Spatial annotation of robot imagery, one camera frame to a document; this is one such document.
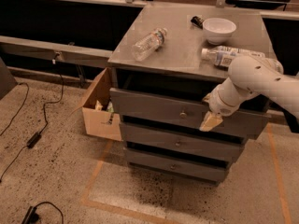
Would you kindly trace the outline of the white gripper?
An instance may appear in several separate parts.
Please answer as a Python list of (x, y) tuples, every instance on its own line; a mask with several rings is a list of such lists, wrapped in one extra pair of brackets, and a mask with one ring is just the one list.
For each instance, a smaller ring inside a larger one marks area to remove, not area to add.
[(231, 116), (240, 104), (230, 105), (221, 96), (221, 90), (214, 89), (206, 96), (210, 111), (207, 111), (199, 127), (201, 132), (209, 132), (222, 123), (222, 117)]

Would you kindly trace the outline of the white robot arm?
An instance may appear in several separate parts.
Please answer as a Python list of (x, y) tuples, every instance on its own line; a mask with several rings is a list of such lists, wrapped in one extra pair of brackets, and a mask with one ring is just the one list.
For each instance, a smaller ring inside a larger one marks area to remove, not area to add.
[(243, 102), (259, 94), (299, 119), (299, 80), (280, 73), (280, 66), (279, 61), (268, 58), (246, 55), (233, 58), (228, 77), (205, 97), (209, 110), (199, 130), (211, 131)]

